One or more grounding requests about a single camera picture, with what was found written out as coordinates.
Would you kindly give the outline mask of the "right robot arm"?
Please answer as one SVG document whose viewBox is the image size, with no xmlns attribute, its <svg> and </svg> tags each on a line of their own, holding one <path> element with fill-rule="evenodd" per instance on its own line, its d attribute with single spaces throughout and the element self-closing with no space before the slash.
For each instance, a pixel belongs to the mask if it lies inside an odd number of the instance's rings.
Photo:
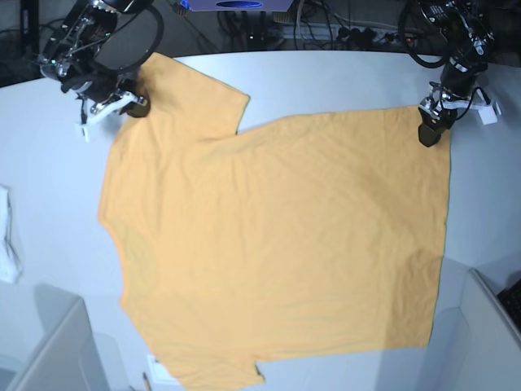
<svg viewBox="0 0 521 391">
<path fill-rule="evenodd" d="M 131 64 L 109 68 L 97 56 L 109 39 L 125 28 L 119 18 L 131 23 L 143 12 L 155 20 L 156 31 L 149 48 Z M 158 48 L 164 35 L 164 19 L 152 1 L 78 1 L 55 30 L 38 56 L 42 76 L 60 83 L 81 101 L 81 123 L 100 120 L 117 112 L 143 118 L 151 101 L 138 71 Z"/>
</svg>

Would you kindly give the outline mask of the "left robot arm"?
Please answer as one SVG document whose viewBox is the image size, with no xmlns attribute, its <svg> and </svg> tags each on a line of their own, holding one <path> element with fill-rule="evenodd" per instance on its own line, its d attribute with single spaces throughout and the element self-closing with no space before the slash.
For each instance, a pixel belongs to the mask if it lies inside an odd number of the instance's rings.
<svg viewBox="0 0 521 391">
<path fill-rule="evenodd" d="M 447 43 L 435 62 L 420 58 L 406 40 L 406 21 L 415 6 Z M 477 82 L 478 76 L 488 69 L 494 36 L 483 23 L 475 1 L 408 1 L 400 13 L 397 28 L 406 53 L 416 64 L 442 69 L 440 80 L 429 83 L 428 95 L 418 105 L 422 118 L 418 140 L 423 146 L 436 145 L 442 134 L 470 110 L 478 112 L 484 125 L 497 122 L 501 115 L 499 103 Z"/>
</svg>

